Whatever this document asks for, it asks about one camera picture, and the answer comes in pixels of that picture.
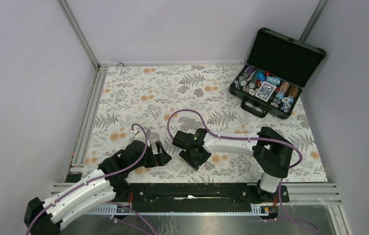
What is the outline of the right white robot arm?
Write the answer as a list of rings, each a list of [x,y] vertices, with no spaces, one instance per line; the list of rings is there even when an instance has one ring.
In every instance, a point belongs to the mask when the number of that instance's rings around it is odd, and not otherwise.
[[[262,127],[257,134],[225,134],[198,128],[193,134],[177,131],[172,144],[181,149],[180,157],[194,170],[216,153],[253,157],[262,168],[258,197],[265,202],[277,195],[280,181],[288,176],[293,146],[272,128]]]

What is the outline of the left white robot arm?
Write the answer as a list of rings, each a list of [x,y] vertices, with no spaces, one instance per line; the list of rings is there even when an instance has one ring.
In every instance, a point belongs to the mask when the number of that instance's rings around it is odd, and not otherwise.
[[[28,235],[58,235],[82,213],[111,201],[131,202],[134,194],[126,181],[137,168],[165,166],[172,157],[156,142],[157,154],[142,141],[132,141],[125,149],[104,159],[87,177],[57,195],[29,201],[24,223]]]

